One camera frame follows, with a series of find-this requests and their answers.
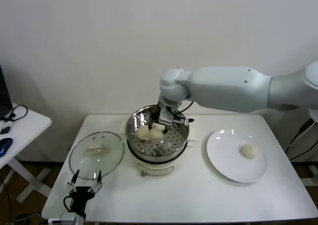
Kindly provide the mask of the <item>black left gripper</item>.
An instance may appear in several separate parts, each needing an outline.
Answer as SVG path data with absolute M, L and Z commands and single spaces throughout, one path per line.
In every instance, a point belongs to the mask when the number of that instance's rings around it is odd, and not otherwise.
M 70 191 L 69 196 L 72 199 L 70 205 L 70 212 L 76 214 L 84 214 L 86 204 L 89 200 L 94 198 L 94 193 L 97 193 L 102 187 L 102 176 L 101 170 L 99 171 L 96 184 L 93 187 L 88 186 L 77 186 L 75 187 L 75 183 L 77 181 L 79 175 L 79 169 L 73 175 L 70 182 L 68 182 L 68 189 Z

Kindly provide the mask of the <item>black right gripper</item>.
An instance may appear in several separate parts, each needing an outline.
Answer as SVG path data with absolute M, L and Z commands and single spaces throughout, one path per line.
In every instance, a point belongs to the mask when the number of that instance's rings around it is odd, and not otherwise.
M 152 105 L 150 108 L 150 122 L 148 124 L 148 129 L 152 128 L 153 123 L 159 124 L 160 108 L 158 105 Z M 166 134 L 170 130 L 170 125 L 165 125 L 163 133 Z

